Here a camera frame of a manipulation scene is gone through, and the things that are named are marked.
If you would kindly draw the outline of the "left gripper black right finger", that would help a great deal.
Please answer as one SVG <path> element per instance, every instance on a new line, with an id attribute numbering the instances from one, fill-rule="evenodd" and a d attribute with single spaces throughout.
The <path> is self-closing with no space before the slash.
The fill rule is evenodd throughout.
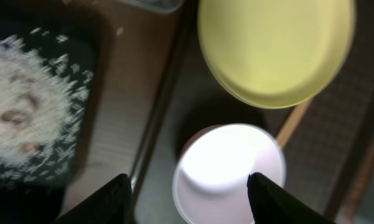
<path id="1" fill-rule="evenodd" d="M 256 224 L 335 224 L 259 172 L 249 175 L 247 188 Z"/>

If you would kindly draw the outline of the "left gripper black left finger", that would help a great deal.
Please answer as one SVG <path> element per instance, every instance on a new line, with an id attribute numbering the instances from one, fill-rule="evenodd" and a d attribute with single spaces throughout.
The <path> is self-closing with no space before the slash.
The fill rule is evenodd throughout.
<path id="1" fill-rule="evenodd" d="M 120 174 L 53 224 L 126 224 L 131 199 L 131 179 Z"/>

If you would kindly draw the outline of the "white bowl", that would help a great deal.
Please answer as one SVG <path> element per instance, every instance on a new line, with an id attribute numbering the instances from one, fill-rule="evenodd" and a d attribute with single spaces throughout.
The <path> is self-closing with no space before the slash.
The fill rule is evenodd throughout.
<path id="1" fill-rule="evenodd" d="M 172 181 L 176 209 L 190 224 L 251 224 L 246 183 L 255 172 L 284 187 L 286 161 L 270 133 L 243 123 L 207 127 L 182 149 Z"/>

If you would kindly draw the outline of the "wooden chopstick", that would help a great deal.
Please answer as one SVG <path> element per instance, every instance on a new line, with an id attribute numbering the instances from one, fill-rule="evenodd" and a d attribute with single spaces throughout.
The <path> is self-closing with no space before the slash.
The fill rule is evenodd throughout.
<path id="1" fill-rule="evenodd" d="M 312 99 L 296 105 L 290 112 L 288 118 L 285 120 L 276 136 L 276 140 L 280 148 L 284 148 L 286 146 L 296 128 L 298 127 L 299 123 L 301 122 L 301 119 L 304 117 L 311 102 Z"/>

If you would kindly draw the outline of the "rice grains pile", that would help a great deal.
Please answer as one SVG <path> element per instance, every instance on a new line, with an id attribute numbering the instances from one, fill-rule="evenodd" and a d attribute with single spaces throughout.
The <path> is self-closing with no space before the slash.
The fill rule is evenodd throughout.
<path id="1" fill-rule="evenodd" d="M 67 178 L 94 76 L 69 43 L 40 28 L 0 38 L 0 185 Z"/>

